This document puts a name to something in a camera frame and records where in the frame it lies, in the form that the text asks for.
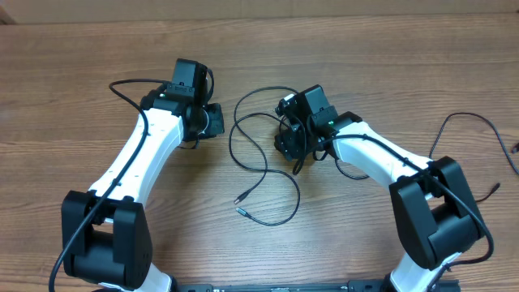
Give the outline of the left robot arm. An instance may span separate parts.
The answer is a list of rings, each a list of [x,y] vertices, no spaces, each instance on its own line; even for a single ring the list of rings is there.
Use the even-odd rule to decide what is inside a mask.
[[[224,133],[221,106],[211,103],[214,76],[204,64],[178,59],[171,80],[134,105],[139,115],[113,164],[87,191],[69,191],[62,202],[59,269],[103,291],[175,291],[176,280],[152,262],[145,206],[159,173],[176,149],[195,150]]]

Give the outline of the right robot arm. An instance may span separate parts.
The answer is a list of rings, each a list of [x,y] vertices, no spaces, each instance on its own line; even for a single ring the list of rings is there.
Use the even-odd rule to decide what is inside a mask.
[[[275,147],[295,160],[324,151],[349,163],[389,192],[397,234],[405,254],[378,280],[351,280],[349,291],[458,291],[442,276],[459,265],[488,260],[493,238],[460,165],[450,157],[433,161],[376,134],[352,112],[339,114],[320,85],[290,94],[275,112],[290,126]]]

